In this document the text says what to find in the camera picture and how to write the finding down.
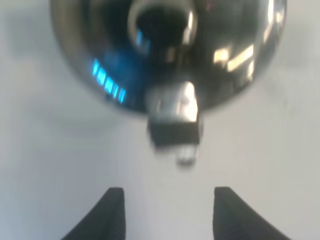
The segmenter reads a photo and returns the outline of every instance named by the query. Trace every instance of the reflective metal surface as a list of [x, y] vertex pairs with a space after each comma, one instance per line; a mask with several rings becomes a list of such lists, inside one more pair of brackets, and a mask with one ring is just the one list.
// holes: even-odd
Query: reflective metal surface
[[153, 123], [195, 123], [198, 120], [195, 86], [191, 82], [151, 89], [146, 94], [146, 105]]
[[63, 52], [101, 97], [145, 112], [150, 88], [189, 81], [201, 112], [265, 68], [287, 0], [51, 0], [51, 8]]

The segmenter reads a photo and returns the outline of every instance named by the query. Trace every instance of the white background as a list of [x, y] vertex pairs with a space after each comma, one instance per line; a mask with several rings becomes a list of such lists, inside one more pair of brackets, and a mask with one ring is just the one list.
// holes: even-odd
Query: white background
[[65, 64], [46, 0], [0, 1], [0, 239], [58, 240], [123, 187], [128, 240], [212, 240], [233, 188], [294, 240], [320, 239], [320, 3], [289, 0], [268, 71], [209, 112], [199, 159], [156, 157], [146, 119], [98, 101]]

